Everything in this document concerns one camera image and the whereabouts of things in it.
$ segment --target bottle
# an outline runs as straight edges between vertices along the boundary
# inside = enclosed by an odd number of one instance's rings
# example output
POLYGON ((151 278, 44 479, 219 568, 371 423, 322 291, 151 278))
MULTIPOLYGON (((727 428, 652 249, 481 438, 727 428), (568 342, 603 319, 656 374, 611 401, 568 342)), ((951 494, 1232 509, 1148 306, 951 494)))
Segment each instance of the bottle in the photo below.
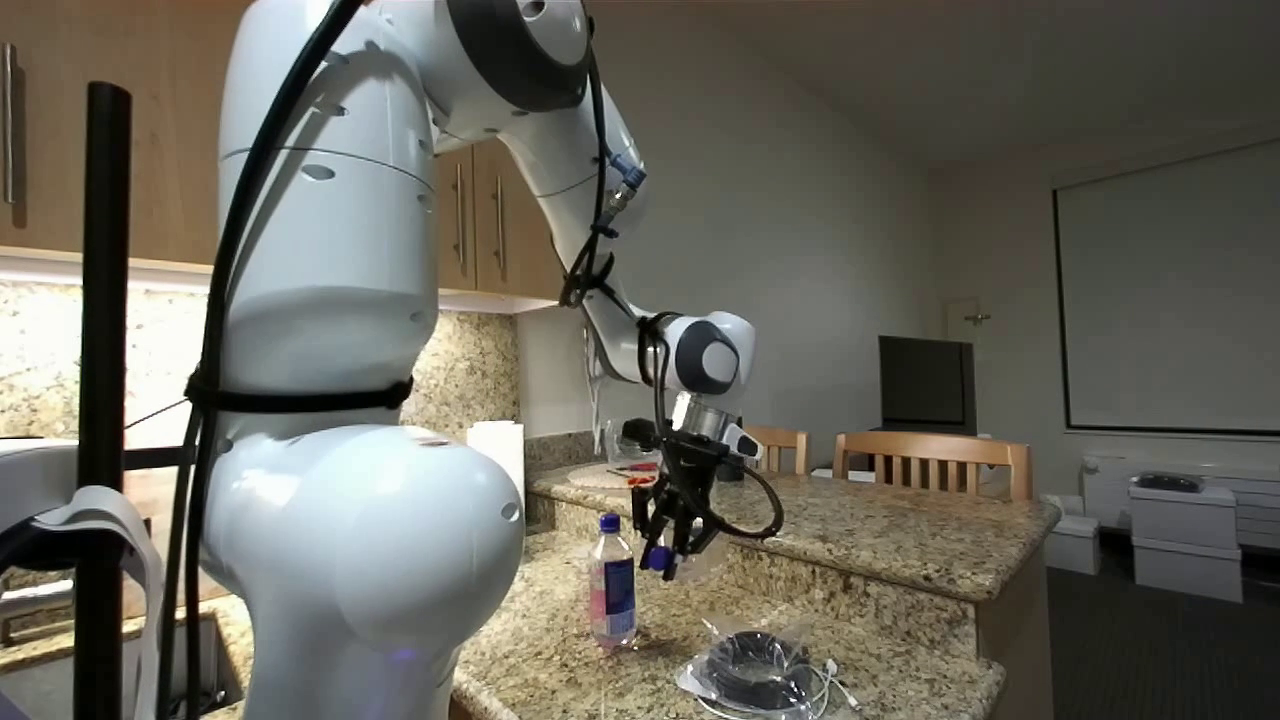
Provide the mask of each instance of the bottle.
POLYGON ((587 561, 587 619, 603 650, 621 650, 636 636, 636 554, 621 529, 621 517, 603 511, 587 561))

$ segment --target wall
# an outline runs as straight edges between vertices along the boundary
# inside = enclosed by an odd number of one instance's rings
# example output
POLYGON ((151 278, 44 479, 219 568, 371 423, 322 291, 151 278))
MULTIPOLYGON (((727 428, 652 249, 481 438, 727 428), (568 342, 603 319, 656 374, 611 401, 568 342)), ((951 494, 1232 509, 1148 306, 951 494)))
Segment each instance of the wall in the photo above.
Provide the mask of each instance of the wall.
MULTIPOLYGON (((0 434, 75 434, 82 278, 74 262, 0 271, 0 434)), ((175 444, 183 383, 204 336, 200 275, 134 275, 129 286, 129 444, 175 444)), ((412 368, 410 423, 461 434, 474 420, 518 417, 518 324, 441 315, 412 368)))
POLYGON ((1280 109, 1165 121, 1108 137, 996 155, 935 176, 939 286, 944 302, 985 315, 951 336, 976 339, 981 428, 1030 438, 1038 488, 1077 492, 1083 455, 1135 465, 1270 470, 1280 477, 1280 444, 1261 434, 1167 433, 1069 433, 1059 392, 1058 239, 1054 183, 1177 159, 1280 131, 1280 109))
MULTIPOLYGON (((598 5, 598 51, 652 183, 621 239, 642 306, 727 306, 757 324, 747 420, 835 428, 879 417, 877 336, 935 333, 925 181, 886 142, 682 5, 598 5)), ((579 319, 522 319, 531 434, 594 423, 579 319)), ((603 383, 603 417, 649 411, 603 383)))

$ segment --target ceiling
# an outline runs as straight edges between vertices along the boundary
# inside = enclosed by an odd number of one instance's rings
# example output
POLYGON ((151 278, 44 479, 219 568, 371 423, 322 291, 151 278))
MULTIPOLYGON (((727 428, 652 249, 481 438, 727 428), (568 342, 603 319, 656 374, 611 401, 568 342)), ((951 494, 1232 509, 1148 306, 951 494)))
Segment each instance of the ceiling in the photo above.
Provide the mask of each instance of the ceiling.
POLYGON ((929 167, 1280 109, 1280 0, 671 5, 929 167))

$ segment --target granite countertop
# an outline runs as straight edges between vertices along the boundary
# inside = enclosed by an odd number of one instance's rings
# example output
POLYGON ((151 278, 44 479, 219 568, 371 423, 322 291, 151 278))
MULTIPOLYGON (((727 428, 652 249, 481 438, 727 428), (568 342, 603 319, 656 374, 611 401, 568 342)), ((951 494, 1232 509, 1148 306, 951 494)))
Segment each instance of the granite countertop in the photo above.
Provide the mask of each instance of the granite countertop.
MULTIPOLYGON (((1058 511, 1047 502, 999 502, 853 479, 774 479, 785 501, 785 531, 763 553, 829 562, 886 585, 907 585, 951 598, 999 596, 1058 511)), ((631 511, 623 484, 603 465, 568 465, 538 477, 538 494, 631 511)), ((763 492, 715 484, 713 509, 744 529, 769 518, 763 492)))
POLYGON ((744 593, 733 573, 706 568, 665 585, 642 574, 642 643, 603 656, 586 633, 587 538, 556 531, 523 538, 523 562, 500 611, 465 643, 455 688, 484 714, 706 714, 676 670, 713 643, 713 626, 774 626, 832 656, 862 714, 985 714, 1003 670, 974 656, 903 649, 870 622, 791 611, 789 593, 744 593))

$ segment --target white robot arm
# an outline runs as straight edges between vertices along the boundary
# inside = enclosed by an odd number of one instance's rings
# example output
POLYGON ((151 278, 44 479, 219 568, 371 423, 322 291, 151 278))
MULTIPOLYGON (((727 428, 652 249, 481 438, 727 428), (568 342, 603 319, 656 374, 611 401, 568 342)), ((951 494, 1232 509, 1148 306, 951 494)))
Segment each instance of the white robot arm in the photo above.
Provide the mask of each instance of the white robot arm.
MULTIPOLYGON (((646 162, 587 30, 579 0, 255 0, 242 18, 225 239, 190 392, 193 529, 172 554, 204 554, 253 611, 253 720, 445 714, 455 649, 522 562, 510 477, 395 428, 435 324, 441 149, 513 149, 551 219, 563 299, 615 374, 701 401, 751 368, 747 319, 646 312, 610 285, 646 162)), ((636 529, 671 574, 676 554, 735 531, 710 509, 735 434, 713 408, 656 428, 665 470, 636 492, 636 529)))

